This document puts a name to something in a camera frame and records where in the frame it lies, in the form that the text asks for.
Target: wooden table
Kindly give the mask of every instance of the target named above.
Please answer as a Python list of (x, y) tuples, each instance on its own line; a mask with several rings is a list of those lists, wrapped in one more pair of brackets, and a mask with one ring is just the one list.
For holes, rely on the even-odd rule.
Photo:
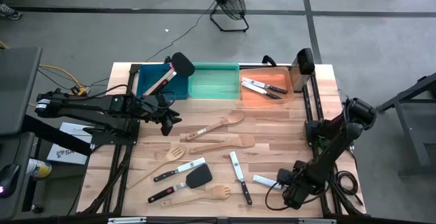
[[(128, 71), (131, 63), (114, 63), (108, 87), (117, 84), (127, 84)], [(342, 111), (334, 72), (331, 65), (317, 65), (316, 78), (320, 91), (324, 117), (332, 119)], [(124, 93), (122, 87), (111, 93)], [(239, 100), (188, 99), (176, 101), (173, 110), (181, 113), (182, 122), (176, 124), (167, 137), (161, 135), (160, 125), (141, 123), (138, 143), (134, 146), (129, 179), (147, 170), (158, 160), (163, 159), (171, 144), (184, 144), (187, 148), (209, 143), (221, 142), (235, 138), (239, 134), (253, 135), (256, 145), (252, 148), (222, 148), (206, 151), (203, 154), (190, 155), (189, 150), (181, 159), (169, 163), (152, 173), (148, 178), (125, 192), (123, 215), (125, 216), (186, 216), (186, 217), (321, 217), (319, 200), (305, 204), (300, 210), (288, 208), (284, 211), (267, 209), (264, 203), (268, 187), (253, 182), (257, 174), (275, 179), (279, 168), (291, 170), (295, 160), (309, 161), (313, 158), (311, 149), (307, 146), (303, 124), (306, 121), (305, 105), (302, 94), (295, 94), (295, 99), (280, 105), (261, 108), (244, 108)], [(198, 137), (191, 142), (183, 138), (187, 133), (197, 131), (207, 125), (220, 121), (231, 110), (243, 110), (245, 119), (235, 125), (222, 127), (212, 133)], [(108, 180), (114, 146), (102, 146), (91, 155), (88, 170), (84, 179), (78, 211), (84, 210), (97, 197)], [(236, 179), (229, 152), (235, 150), (243, 170), (253, 205), (248, 206), (241, 192), (240, 183)], [(160, 201), (148, 204), (147, 198), (155, 193), (184, 182), (188, 174), (183, 172), (161, 182), (153, 182), (153, 177), (175, 169), (176, 167), (204, 157), (213, 174), (213, 181), (197, 189), (182, 189), (163, 199), (178, 198), (200, 193), (215, 185), (227, 185), (232, 195), (224, 202), (214, 200), (198, 200), (162, 208)], [(358, 179), (354, 160), (346, 152), (337, 160), (339, 170), (347, 170)], [(114, 188), (112, 205), (116, 202), (118, 187)], [(349, 198), (362, 212), (354, 197)], [(333, 211), (331, 196), (328, 194), (329, 207)], [(278, 208), (283, 206), (281, 192), (272, 190), (268, 203)]]

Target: teal bin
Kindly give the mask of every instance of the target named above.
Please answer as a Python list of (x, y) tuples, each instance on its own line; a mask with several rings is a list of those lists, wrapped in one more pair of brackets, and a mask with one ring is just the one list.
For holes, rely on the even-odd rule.
[(239, 97), (238, 63), (193, 63), (189, 94), (197, 99), (236, 99)]
[[(141, 95), (159, 81), (164, 74), (170, 71), (170, 64), (148, 64), (142, 65), (139, 72), (138, 88), (136, 94)], [(188, 77), (183, 75), (175, 75), (165, 88), (162, 89), (162, 93), (174, 92), (175, 99), (187, 99), (188, 98)], [(173, 99), (172, 94), (168, 94), (170, 99)]]

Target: wooden spoon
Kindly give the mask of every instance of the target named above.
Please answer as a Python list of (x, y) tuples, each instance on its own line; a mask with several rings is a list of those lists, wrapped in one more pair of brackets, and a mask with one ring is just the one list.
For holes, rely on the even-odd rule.
[(136, 179), (130, 180), (129, 183), (127, 183), (126, 187), (132, 188), (134, 185), (138, 184), (141, 180), (144, 180), (149, 174), (153, 173), (155, 170), (159, 169), (162, 165), (175, 161), (177, 159), (180, 159), (183, 154), (185, 154), (186, 148), (183, 145), (173, 144), (171, 145), (171, 148), (166, 153), (165, 158), (163, 158), (161, 161), (156, 163), (151, 169), (147, 170), (146, 172), (142, 173), (140, 176), (138, 176)]
[(254, 146), (256, 142), (254, 141), (254, 137), (252, 135), (240, 135), (238, 138), (234, 138), (233, 140), (228, 140), (227, 142), (220, 142), (215, 144), (210, 144), (206, 146), (197, 146), (195, 148), (191, 148), (190, 153), (199, 153), (205, 150), (212, 150), (216, 148), (222, 148), (225, 146), (238, 146), (238, 147), (250, 147)]
[(206, 128), (201, 129), (197, 132), (190, 133), (189, 135), (186, 136), (186, 140), (192, 140), (203, 133), (212, 131), (223, 125), (232, 125), (235, 123), (239, 123), (244, 119), (244, 117), (245, 114), (243, 111), (233, 110), (229, 115), (227, 115), (226, 118), (223, 118), (223, 120), (219, 121), (218, 123), (214, 125), (209, 125)]
[(185, 202), (190, 202), (197, 199), (215, 199), (215, 200), (225, 200), (232, 194), (231, 190), (227, 186), (215, 186), (203, 193), (192, 195), (188, 197), (183, 197), (180, 199), (169, 199), (161, 202), (162, 207), (171, 206), (175, 204), (181, 204)]

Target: plastic tray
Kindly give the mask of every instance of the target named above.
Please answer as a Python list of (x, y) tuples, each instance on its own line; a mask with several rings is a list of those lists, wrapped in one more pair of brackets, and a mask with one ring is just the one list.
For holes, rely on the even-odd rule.
[(270, 89), (266, 89), (269, 93), (280, 96), (282, 99), (271, 99), (266, 95), (257, 93), (248, 89), (241, 88), (240, 98), (244, 106), (265, 106), (272, 104), (285, 103), (294, 98), (294, 89), (292, 88), (289, 70), (286, 67), (264, 67), (256, 69), (243, 69), (240, 71), (240, 79), (243, 77), (252, 80), (260, 81), (265, 84), (287, 90), (287, 94), (278, 93)]
[(197, 99), (236, 99), (239, 96), (238, 63), (193, 63), (189, 94)]
[[(162, 78), (170, 70), (170, 64), (149, 64), (142, 65), (139, 73), (137, 95), (143, 94), (152, 85), (154, 85), (159, 79)], [(187, 99), (188, 98), (188, 77), (182, 75), (175, 75), (171, 79), (162, 92), (172, 91), (175, 94), (175, 99)]]

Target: orange bin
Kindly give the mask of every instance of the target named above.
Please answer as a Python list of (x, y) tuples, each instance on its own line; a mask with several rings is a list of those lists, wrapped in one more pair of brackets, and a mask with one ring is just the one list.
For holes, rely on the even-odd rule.
[(285, 103), (294, 98), (294, 89), (292, 88), (289, 70), (286, 67), (264, 67), (256, 69), (242, 69), (240, 71), (240, 82), (242, 78), (250, 78), (264, 84), (269, 84), (280, 89), (287, 90), (287, 94), (265, 89), (269, 93), (280, 96), (282, 99), (271, 99), (266, 95), (257, 93), (241, 85), (241, 100), (244, 106), (267, 106), (273, 104)]

